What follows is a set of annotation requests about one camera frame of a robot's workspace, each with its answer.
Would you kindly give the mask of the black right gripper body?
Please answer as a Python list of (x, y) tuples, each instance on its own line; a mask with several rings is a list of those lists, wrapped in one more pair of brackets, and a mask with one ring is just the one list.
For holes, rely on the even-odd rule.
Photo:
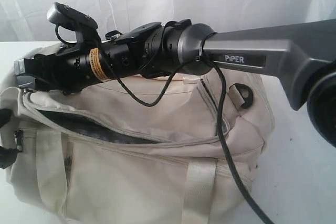
[(41, 47), (33, 53), (38, 65), (34, 84), (36, 91), (60, 90), (77, 93), (92, 85), (89, 51), (92, 45), (66, 47), (60, 43)]

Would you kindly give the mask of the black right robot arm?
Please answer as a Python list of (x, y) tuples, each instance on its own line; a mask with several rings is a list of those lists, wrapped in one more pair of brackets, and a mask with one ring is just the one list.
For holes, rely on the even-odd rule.
[(139, 74), (203, 75), (214, 68), (277, 77), (292, 109), (307, 106), (318, 133), (335, 145), (335, 20), (217, 33), (185, 19), (153, 22), (101, 41), (96, 26), (69, 26), (81, 39), (63, 41), (14, 63), (19, 86), (65, 94)]

